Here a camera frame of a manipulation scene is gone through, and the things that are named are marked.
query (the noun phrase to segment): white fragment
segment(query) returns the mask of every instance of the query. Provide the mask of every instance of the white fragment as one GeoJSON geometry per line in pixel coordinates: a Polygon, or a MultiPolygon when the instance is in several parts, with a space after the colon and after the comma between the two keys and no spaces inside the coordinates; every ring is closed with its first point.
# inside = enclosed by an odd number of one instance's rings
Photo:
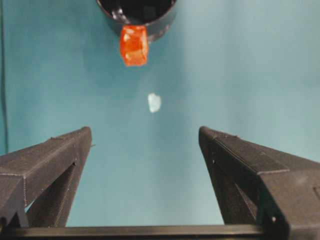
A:
{"type": "Polygon", "coordinates": [[[128,53],[125,54],[125,58],[131,60],[131,56],[128,53]]]}
{"type": "Polygon", "coordinates": [[[134,34],[135,33],[135,31],[133,29],[130,29],[130,28],[127,28],[125,31],[128,34],[134,34]]]}
{"type": "Polygon", "coordinates": [[[161,97],[152,92],[148,95],[148,103],[150,113],[156,113],[161,107],[161,97]]]}

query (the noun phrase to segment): orange object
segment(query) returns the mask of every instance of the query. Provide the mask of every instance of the orange object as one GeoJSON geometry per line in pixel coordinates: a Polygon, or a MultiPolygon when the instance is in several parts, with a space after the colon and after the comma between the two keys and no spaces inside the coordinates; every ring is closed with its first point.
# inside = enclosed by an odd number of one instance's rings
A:
{"type": "Polygon", "coordinates": [[[125,25],[120,35],[120,54],[127,66],[142,66],[148,60],[148,34],[145,26],[125,25]]]}

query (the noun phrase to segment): small white piece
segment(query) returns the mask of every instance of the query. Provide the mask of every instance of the small white piece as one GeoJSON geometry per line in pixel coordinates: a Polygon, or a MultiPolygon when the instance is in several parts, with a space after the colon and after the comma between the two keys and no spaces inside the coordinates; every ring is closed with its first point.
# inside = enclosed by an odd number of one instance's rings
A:
{"type": "Polygon", "coordinates": [[[148,95],[148,103],[150,113],[156,113],[161,107],[161,97],[152,92],[148,95]]]}

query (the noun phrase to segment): black cup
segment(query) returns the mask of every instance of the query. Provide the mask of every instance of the black cup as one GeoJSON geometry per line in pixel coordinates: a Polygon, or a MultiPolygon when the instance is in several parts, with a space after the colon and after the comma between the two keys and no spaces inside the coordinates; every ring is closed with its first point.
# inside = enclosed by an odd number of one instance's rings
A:
{"type": "Polygon", "coordinates": [[[177,0],[96,0],[120,36],[124,25],[145,26],[149,43],[162,37],[175,19],[177,0]]]}

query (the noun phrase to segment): orange gummy candy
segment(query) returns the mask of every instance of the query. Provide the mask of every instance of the orange gummy candy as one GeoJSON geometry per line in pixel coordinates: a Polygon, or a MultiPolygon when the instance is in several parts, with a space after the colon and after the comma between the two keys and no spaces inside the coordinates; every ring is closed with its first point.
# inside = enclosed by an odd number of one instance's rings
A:
{"type": "Polygon", "coordinates": [[[120,36],[120,54],[127,66],[142,66],[148,60],[148,34],[145,26],[125,25],[120,36]]]}

